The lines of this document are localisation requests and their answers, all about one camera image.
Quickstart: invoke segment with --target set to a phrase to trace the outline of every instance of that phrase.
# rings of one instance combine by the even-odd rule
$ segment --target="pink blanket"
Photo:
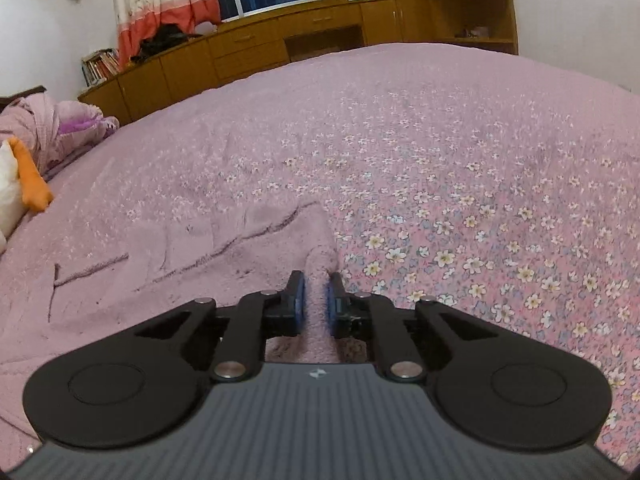
[[[293,63],[130,124],[52,179],[0,258],[0,330],[35,319],[14,305],[43,266],[117,251],[132,226],[312,196],[349,290],[433,294],[600,367],[614,404],[597,446],[632,468],[639,170],[640,97],[583,75],[436,44]],[[54,302],[51,322],[75,312]]]
[[[0,113],[0,142],[18,137],[40,174],[67,165],[118,129],[115,117],[78,101],[56,103],[46,92],[20,98]]]
[[[44,265],[17,296],[0,338],[0,449],[15,464],[36,434],[22,389],[55,355],[156,316],[195,297],[235,304],[249,292],[280,289],[292,270],[306,277],[309,329],[267,344],[271,361],[336,361],[324,323],[324,288],[337,269],[335,241],[317,202],[255,205],[166,225],[139,224],[121,248],[71,266]]]

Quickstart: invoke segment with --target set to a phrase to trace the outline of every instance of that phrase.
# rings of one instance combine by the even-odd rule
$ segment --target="stuffed toy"
[[[52,200],[27,147],[17,137],[4,141],[0,146],[0,254],[27,209],[42,212]]]

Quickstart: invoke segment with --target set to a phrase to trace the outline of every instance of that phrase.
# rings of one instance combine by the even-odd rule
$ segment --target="round black disc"
[[[436,397],[453,423],[507,449],[593,442],[611,405],[609,384],[598,369],[537,342],[493,342],[469,345],[438,377]]]
[[[193,369],[148,340],[60,356],[30,377],[22,396],[41,438],[87,449],[158,436],[183,421],[197,400]]]

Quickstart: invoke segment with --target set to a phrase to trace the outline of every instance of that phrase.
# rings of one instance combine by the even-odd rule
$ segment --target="cabinet door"
[[[172,101],[184,101],[218,86],[206,41],[178,47],[160,58]]]
[[[424,43],[433,41],[433,23],[429,0],[396,0],[402,39],[405,43]]]
[[[171,105],[159,59],[147,61],[118,77],[131,119],[137,121]]]
[[[120,121],[120,126],[131,122],[129,110],[124,104],[120,86],[115,79],[87,91],[78,100],[81,103],[97,106],[105,117],[116,117]]]
[[[379,0],[360,4],[367,45],[402,41],[400,19],[395,0]]]

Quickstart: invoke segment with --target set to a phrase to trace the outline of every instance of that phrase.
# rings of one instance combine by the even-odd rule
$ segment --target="orange stuffed toy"
[[[53,193],[40,176],[31,153],[18,137],[8,139],[18,161],[18,179],[22,188],[22,203],[35,213],[44,211],[53,200]]]

